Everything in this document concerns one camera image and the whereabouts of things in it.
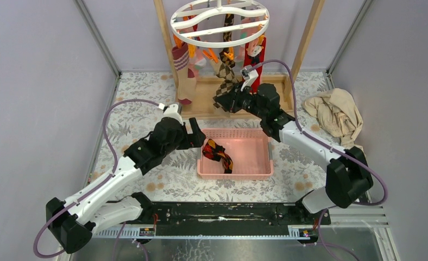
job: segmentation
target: wooden base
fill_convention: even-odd
[[[222,83],[222,79],[217,77],[201,77],[197,81],[196,97],[192,104],[185,105],[182,108],[182,117],[187,119],[196,117],[197,119],[253,119],[254,115],[241,110],[235,114],[222,115],[215,112],[213,105],[213,96],[216,94],[216,90]],[[277,75],[262,75],[262,81],[264,83],[272,83],[276,87],[276,91],[280,95],[281,108],[294,115],[294,103],[292,100],[292,87],[291,80],[288,75],[277,74]]]

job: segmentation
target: pink basket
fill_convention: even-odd
[[[262,129],[203,129],[207,139],[225,148],[233,160],[232,174],[224,174],[222,163],[202,155],[198,159],[198,174],[203,179],[264,180],[273,174],[270,139]]]

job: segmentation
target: crumpled fabric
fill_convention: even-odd
[[[335,88],[307,99],[303,107],[318,119],[322,129],[341,139],[341,146],[351,148],[355,145],[363,127],[363,118],[350,93]]]

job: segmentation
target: white wall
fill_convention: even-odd
[[[303,62],[303,69],[325,69],[334,58],[364,0],[326,0],[318,26]],[[86,0],[105,42],[121,70],[169,70],[153,1]],[[170,16],[190,0],[165,0]],[[292,65],[304,31],[312,0],[260,1],[270,12],[267,59]],[[223,25],[223,17],[210,18],[203,26]]]
[[[0,260],[37,259],[45,204],[83,186],[114,80],[73,1],[0,0]]]
[[[359,142],[388,185],[401,260],[428,260],[428,1],[375,1],[333,77],[363,116]]]

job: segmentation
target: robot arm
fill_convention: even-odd
[[[246,80],[215,100],[231,113],[244,109],[259,117],[260,126],[269,137],[295,147],[326,170],[326,186],[311,191],[301,198],[297,205],[304,207],[310,214],[334,205],[347,208],[373,186],[369,172],[332,151],[345,151],[367,165],[364,153],[359,148],[346,150],[323,140],[309,130],[299,130],[294,117],[280,108],[280,96],[273,84],[261,84],[256,94],[249,93],[250,87],[247,84],[254,81],[255,75],[254,70],[242,70],[242,76]]]
[[[203,145],[206,136],[199,129],[195,118],[189,119],[193,133],[188,134],[178,104],[169,107],[163,105],[160,108],[164,110],[161,121],[155,125],[148,138],[138,140],[124,152],[118,160],[115,172],[109,169],[64,201],[53,198],[46,204],[46,219],[49,220],[75,203],[75,206],[61,214],[48,227],[67,253],[82,248],[93,234],[118,223],[135,220],[141,215],[141,204],[133,197],[126,197],[116,203],[106,203],[117,191],[160,165],[164,157],[172,151]]]

